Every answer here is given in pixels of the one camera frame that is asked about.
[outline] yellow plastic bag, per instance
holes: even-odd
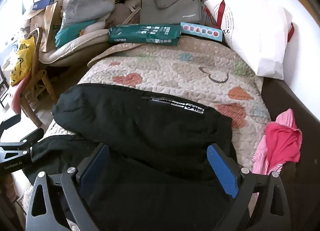
[[[16,54],[17,62],[10,71],[10,85],[19,83],[29,72],[32,65],[32,58],[35,53],[35,38],[20,40],[19,50]]]

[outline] orange shape on quilt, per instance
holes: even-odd
[[[236,100],[253,99],[253,97],[250,96],[241,86],[237,86],[237,87],[231,89],[229,91],[228,95],[231,99],[236,99]]]
[[[112,80],[118,84],[135,87],[142,82],[142,77],[138,73],[130,73],[126,76],[114,77]]]
[[[116,65],[120,65],[120,62],[113,61],[113,62],[110,63],[109,66],[116,66]]]
[[[233,128],[245,127],[246,122],[244,118],[246,116],[246,113],[243,106],[237,103],[231,103],[227,105],[216,105],[216,108],[219,113],[232,118]]]

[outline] teal bag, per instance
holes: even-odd
[[[84,23],[70,25],[67,28],[59,30],[56,35],[56,47],[60,48],[68,42],[78,38],[83,29],[95,22],[95,20],[91,20]]]
[[[155,43],[176,46],[180,35],[179,24],[128,24],[117,25],[109,29],[109,41],[117,43]]]

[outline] gray laptop bag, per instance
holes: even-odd
[[[201,0],[141,0],[140,24],[199,24]]]

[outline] brown leather headboard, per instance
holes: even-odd
[[[291,108],[302,131],[299,163],[286,163],[281,179],[289,202],[292,230],[320,228],[320,121],[281,80],[264,78],[262,98],[271,119]]]

